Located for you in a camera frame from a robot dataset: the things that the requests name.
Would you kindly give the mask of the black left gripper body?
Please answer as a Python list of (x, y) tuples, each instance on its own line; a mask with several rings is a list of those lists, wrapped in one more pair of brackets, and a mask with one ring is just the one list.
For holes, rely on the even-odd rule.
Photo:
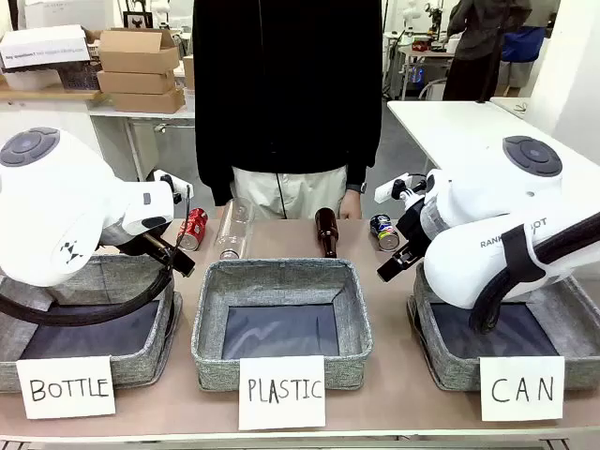
[(178, 270), (179, 249), (149, 232), (140, 235), (143, 251), (165, 267)]

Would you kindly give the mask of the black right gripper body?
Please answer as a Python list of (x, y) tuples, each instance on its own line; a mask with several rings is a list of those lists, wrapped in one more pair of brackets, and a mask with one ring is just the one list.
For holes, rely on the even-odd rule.
[(408, 252), (412, 257), (424, 257), (431, 242), (421, 225), (424, 204), (424, 200), (418, 200), (397, 222), (397, 229), (406, 240), (401, 250)]

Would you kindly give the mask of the person's left hand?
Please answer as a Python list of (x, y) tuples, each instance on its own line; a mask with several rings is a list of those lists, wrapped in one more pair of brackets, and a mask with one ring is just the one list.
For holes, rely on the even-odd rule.
[(361, 219), (362, 194), (351, 189), (347, 189), (339, 207), (339, 217), (341, 219)]

